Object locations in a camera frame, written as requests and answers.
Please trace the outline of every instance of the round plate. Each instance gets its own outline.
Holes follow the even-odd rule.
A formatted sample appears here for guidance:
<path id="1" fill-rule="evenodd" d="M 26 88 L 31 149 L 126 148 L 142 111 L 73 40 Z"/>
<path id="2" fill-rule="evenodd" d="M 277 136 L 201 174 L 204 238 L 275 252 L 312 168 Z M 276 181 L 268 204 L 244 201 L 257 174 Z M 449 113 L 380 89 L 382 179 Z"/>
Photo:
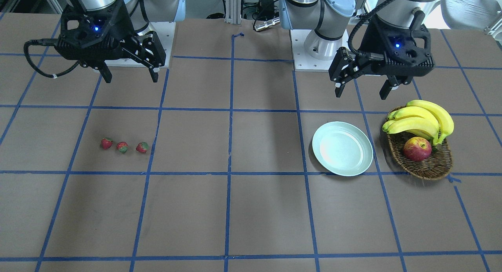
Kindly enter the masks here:
<path id="1" fill-rule="evenodd" d="M 359 175 L 373 161 L 373 148 L 366 134 L 345 122 L 329 122 L 319 127 L 312 139 L 312 149 L 321 165 L 342 176 Z"/>

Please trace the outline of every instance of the fruit basket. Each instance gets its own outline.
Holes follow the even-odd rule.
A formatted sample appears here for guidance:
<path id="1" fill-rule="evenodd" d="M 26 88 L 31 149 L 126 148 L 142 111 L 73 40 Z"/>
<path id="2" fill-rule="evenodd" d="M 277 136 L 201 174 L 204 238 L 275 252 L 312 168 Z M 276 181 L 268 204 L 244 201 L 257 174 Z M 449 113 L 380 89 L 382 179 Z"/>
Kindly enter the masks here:
<path id="1" fill-rule="evenodd" d="M 392 111 L 404 108 L 404 106 L 396 107 Z M 442 144 L 436 146 L 437 151 L 423 161 L 411 161 L 403 154 L 405 143 L 415 137 L 414 134 L 401 132 L 398 134 L 387 134 L 387 140 L 391 148 L 391 154 L 396 162 L 407 172 L 415 177 L 425 180 L 438 180 L 446 177 L 453 166 L 453 158 L 451 156 L 448 140 L 445 139 Z"/>

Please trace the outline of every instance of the white chair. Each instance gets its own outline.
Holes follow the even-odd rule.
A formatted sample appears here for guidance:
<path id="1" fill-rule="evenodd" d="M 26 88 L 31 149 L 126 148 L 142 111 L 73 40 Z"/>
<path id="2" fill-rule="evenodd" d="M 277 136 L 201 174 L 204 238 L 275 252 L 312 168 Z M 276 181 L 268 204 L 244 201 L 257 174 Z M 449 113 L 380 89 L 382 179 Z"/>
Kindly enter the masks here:
<path id="1" fill-rule="evenodd" d="M 441 0 L 441 12 L 451 29 L 475 29 L 502 40 L 502 13 L 497 0 Z"/>

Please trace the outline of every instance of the white mounting plate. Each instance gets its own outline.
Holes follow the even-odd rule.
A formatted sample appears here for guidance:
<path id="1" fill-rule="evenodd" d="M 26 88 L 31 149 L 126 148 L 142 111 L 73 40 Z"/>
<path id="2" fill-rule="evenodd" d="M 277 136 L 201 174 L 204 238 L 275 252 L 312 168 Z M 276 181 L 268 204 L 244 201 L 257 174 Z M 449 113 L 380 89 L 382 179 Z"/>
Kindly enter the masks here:
<path id="1" fill-rule="evenodd" d="M 174 31 L 176 29 L 175 22 L 152 22 L 150 23 L 155 28 L 155 31 L 162 43 L 162 47 L 166 52 L 166 64 L 161 68 L 169 68 L 169 60 L 171 59 L 171 51 L 173 48 Z M 106 65 L 113 67 L 145 67 L 143 64 L 137 63 L 132 59 L 117 59 L 107 60 Z"/>
<path id="2" fill-rule="evenodd" d="M 328 72 L 333 60 L 319 60 L 310 56 L 303 47 L 303 43 L 310 33 L 311 29 L 292 29 L 290 30 L 291 48 L 293 49 L 293 59 L 295 60 L 295 70 L 300 72 Z M 344 32 L 342 44 L 347 45 L 348 34 Z"/>

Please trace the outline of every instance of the red strawberry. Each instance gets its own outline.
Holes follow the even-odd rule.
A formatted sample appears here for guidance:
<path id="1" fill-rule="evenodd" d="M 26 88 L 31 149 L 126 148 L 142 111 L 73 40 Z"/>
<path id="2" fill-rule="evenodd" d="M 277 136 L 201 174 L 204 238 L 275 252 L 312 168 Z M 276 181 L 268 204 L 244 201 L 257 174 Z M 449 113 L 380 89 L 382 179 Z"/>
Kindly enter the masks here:
<path id="1" fill-rule="evenodd" d="M 117 150 L 122 153 L 127 152 L 127 142 L 121 141 L 120 143 L 118 143 Z"/>
<path id="2" fill-rule="evenodd" d="M 140 143 L 138 143 L 138 146 L 136 147 L 136 150 L 138 150 L 139 152 L 141 153 L 145 153 L 148 151 L 148 143 L 142 141 Z"/>
<path id="3" fill-rule="evenodd" d="M 101 140 L 101 147 L 103 149 L 108 149 L 111 147 L 111 145 L 113 144 L 113 140 L 111 138 L 103 138 Z"/>

